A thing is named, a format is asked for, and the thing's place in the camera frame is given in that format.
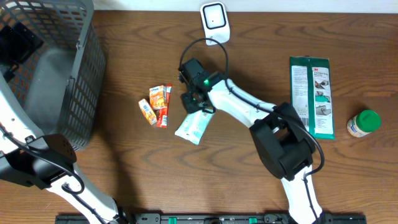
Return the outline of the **white toilet wipes pack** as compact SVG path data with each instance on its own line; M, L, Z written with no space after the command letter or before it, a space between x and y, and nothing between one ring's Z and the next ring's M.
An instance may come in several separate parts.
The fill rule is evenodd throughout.
M181 126L176 130L175 135L199 145L201 137L205 133L212 117L213 113L203 111L188 114Z

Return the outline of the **orange white tissue pack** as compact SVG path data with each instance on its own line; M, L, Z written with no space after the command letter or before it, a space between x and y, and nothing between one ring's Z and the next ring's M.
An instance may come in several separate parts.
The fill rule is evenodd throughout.
M167 107L167 88L165 85L155 86L149 89L150 105L154 110Z

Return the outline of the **red snack packet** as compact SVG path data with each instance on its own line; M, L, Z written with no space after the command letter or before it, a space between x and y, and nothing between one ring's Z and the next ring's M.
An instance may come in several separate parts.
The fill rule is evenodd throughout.
M167 99L167 106L159 110L158 120L157 120L157 127L158 128L166 128L167 127L167 117L169 113L169 103L170 103L170 93L172 89L172 84L168 83L165 85L166 89L166 99Z

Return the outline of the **green 3M package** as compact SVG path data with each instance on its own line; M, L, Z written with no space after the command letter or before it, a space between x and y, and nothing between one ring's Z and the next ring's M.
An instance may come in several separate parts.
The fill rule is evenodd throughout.
M305 129L317 139L334 139L330 61L291 57L289 65L291 103Z

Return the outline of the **green lid seasoning jar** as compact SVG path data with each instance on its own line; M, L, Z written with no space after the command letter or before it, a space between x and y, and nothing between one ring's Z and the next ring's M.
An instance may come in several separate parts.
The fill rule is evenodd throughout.
M347 122L348 132L357 138L364 137L381 127L381 117L373 110L364 110Z

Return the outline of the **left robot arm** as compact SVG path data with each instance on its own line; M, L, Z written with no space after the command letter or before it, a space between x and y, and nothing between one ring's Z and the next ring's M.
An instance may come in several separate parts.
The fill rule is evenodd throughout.
M104 69L89 22L1 26L1 178L61 196L90 223L126 223L76 158L91 137Z

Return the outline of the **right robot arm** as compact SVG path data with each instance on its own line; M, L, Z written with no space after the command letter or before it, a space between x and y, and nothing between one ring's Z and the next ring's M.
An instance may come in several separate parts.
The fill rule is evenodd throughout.
M188 114L224 111L248 127L264 167L282 181L289 215L296 223L320 223L313 184L313 153L321 147L307 131L294 107L277 106L246 93L226 74L209 73L195 58L178 66L187 92L181 96Z

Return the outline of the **white barcode scanner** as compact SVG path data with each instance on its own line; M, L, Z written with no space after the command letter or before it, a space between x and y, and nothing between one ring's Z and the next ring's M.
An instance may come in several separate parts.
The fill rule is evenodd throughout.
M213 39L221 44L229 41L231 30L226 8L222 2L202 5L200 14L207 45L216 45Z

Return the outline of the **grey plastic mesh basket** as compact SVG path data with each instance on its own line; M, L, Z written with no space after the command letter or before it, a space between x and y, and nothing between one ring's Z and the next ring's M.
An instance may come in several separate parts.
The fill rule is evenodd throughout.
M1 124L17 140L64 135L76 150L90 140L106 66L82 1L2 1L1 29L22 24L42 46L1 64Z

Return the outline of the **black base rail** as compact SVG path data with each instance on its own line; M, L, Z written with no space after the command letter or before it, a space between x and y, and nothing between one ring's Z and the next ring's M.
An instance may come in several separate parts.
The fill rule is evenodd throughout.
M138 224L253 224L295 223L288 214L268 213L264 215L161 215L158 213L135 214ZM367 224L365 215L334 215L325 213L319 223Z

